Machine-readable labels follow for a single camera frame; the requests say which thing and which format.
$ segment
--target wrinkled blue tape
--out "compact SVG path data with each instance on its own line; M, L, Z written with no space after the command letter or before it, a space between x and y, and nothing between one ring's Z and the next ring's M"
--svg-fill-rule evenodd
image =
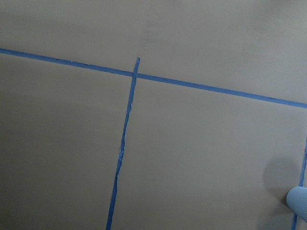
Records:
M36 54L23 53L19 51L8 50L8 49L0 48L0 53L24 57L24 58L31 58L31 59L41 60L41 61L48 61L48 62L58 63L62 65L75 66L75 67L84 68L84 69L92 69L92 70L97 70L97 71L102 71L102 72L115 73L115 74L129 76L129 77L132 77L133 75L133 73L129 71L123 71L119 69L112 69L112 68L96 66L96 65L88 65L88 64L83 64L80 62L74 62L74 61L69 61L69 60L64 60L64 59L57 59L54 57L46 57L46 56L36 55ZM141 74L141 73L137 75L138 75L138 78L151 80L151 81L164 82L164 83L173 84L173 85L181 85L185 87L190 87L190 88L200 89L200 90L207 90L207 91L212 91L212 92L220 92L220 93L225 93L229 95L246 97L246 98L251 98L251 99L256 99L256 100L266 101L266 102L272 102L272 103L277 103L277 104L285 104L285 105L299 107L299 108L307 108L306 103L282 100L282 99L261 96L261 95L248 93L248 92L229 90L229 89L224 89L224 88L219 88L219 87L214 87L214 86L209 86L209 85L196 84L196 83L182 81L182 80L161 78L161 77Z
M307 140L306 140L306 144L305 144L305 153L304 153L304 158L303 158L301 175L299 177L299 184L298 184L298 186L300 186L300 187L303 187L303 185L304 185L305 171L306 171L306 161L307 161ZM291 230L296 230L296 223L297 223L297 214L294 214L293 215L293 219L292 219L292 228L291 228Z
M114 207L115 207L116 195L117 195L118 174L119 174L119 171L122 165L122 161L123 161L123 157L124 157L124 153L125 153L125 140L126 140L127 125L129 122L129 115L132 109L134 89L136 85L136 77L138 74L139 64L140 64L140 58L137 59L135 66L134 66L134 70L133 70L133 76L132 76L128 105L127 105L127 112L126 112L126 117L125 117L125 124L124 124L124 129L123 129L123 135L121 137L120 151L119 151L117 168L116 168L115 179L114 179L114 184L113 184L112 198L111 198L111 203L110 203L110 208L109 208L109 214L107 217L106 230L110 230L111 225L112 225L112 219L113 219L113 213L114 213Z

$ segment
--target light blue object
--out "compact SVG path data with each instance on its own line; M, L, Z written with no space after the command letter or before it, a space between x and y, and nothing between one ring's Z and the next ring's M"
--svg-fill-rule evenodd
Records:
M301 219L307 222L307 188L294 187L287 194L287 205Z

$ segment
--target cardboard surface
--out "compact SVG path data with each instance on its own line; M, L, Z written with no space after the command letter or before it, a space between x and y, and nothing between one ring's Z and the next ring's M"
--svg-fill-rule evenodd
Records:
M138 80L113 229L289 230L306 115Z
M131 78L5 55L0 66L0 229L103 229Z
M307 2L0 1L6 49L307 103Z

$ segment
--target ribbed blue object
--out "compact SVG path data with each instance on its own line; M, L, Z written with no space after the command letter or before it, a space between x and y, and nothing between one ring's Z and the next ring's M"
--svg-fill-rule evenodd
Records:
M307 222L307 188L294 187L287 194L287 205L301 219Z

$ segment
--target blue tape line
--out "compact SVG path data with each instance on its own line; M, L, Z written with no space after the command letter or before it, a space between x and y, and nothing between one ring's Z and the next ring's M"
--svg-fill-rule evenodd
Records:
M81 63L81 62L69 61L69 60L58 59L54 57L36 55L36 54L29 54L29 53L24 53L24 52L9 50L9 49L0 48L0 54L13 55L13 56L18 56L18 57L23 57L23 58L31 58L31 59L36 59L40 61L47 61L47 62L62 64L62 65L67 65L67 66L75 66L75 67L84 68L84 69L92 69L92 70L107 72L107 73L115 73L115 74L124 75L128 77L132 77L132 74L133 74L132 72L129 72L129 71L123 71L123 70L113 69L113 68L108 68L108 67L103 67L103 66L88 65L88 64Z
M124 75L124 76L128 76L128 77L132 77L132 75L133 75L133 73L129 72L129 71L122 71L122 70L119 70L119 69L112 69L112 68L96 66L96 65L87 65L87 64L80 63L80 62L57 59L57 58L54 58L54 57L46 57L46 56L41 56L41 55L36 55L36 54L23 53L23 52L19 52L19 51L8 50L8 49L1 49L0 48L0 53L24 57L24 58L32 58L32 59L41 60L41 61L48 61L48 62L58 63L58 64L62 64L62 65L76 66L76 67L80 67L80 68L92 69L92 70L97 70L97 71L102 71L102 72L115 73L115 74ZM241 92L241 91L229 90L229 89L224 89L224 88L219 88L219 87L214 87L214 86L209 86L209 85L196 84L196 83L192 83L192 82L188 82L188 81L161 78L161 77L142 74L142 73L138 74L138 78L151 80L151 81L164 82L164 83L173 84L173 85L181 85L181 86L190 87L190 88L194 88L194 89L220 92L220 93L225 93L225 94L229 94L229 95L235 95L235 96L240 96L240 97L256 99L256 100L260 100L260 101L272 102L272 103L277 103L277 104L285 104L285 105L299 107L299 108L307 108L306 103L300 103L300 102L282 100L282 99L277 99L277 98L271 98L271 97L261 96L261 95L248 93L248 92Z
M128 105L127 105L127 112L126 112L126 117L125 117L125 124L124 124L124 129L123 129L123 135L121 137L120 151L119 151L117 168L116 168L115 179L114 179L114 184L113 184L112 198L111 198L111 203L110 203L110 208L109 208L109 214L107 217L106 230L111 230L111 225L112 225L112 218L113 218L114 207L115 207L115 202L116 202L116 195L117 195L118 174L119 174L119 171L122 165L122 161L123 161L123 157L124 157L124 153L125 153L125 140L126 140L127 125L129 122L129 115L132 109L134 89L136 85L136 78L138 74L139 64L140 64L140 58L138 57L135 63L135 66L134 66L134 70L133 70L130 94L129 94Z
M303 157L302 170L301 170L301 174L300 174L300 177L299 177L298 186L300 186L300 187L303 187L303 185L304 185L306 161L307 161L307 139L306 139L306 143L305 143L305 153L304 153L304 157ZM297 214L294 214L293 219L292 219L291 230L296 230L296 223L297 223Z
M261 101L266 101L266 102L273 102L277 104L285 104L285 105L290 105L290 106L295 106L295 107L300 107L300 108L307 108L307 104L305 103L276 99L276 98L261 96L261 95L252 94L248 92L229 90L229 89L224 89L224 88L219 88L219 87L214 87L214 86L209 86L209 85L201 85L201 84L191 83L191 82L182 81L182 80L161 78L161 77L146 75L146 74L141 74L141 73L138 74L138 78L147 79L151 81L159 81L159 82L164 82L164 83L173 84L173 85L181 85L181 86L190 87L194 89L220 92L220 93L235 95L239 97L247 97L251 99L256 99L256 100L261 100Z

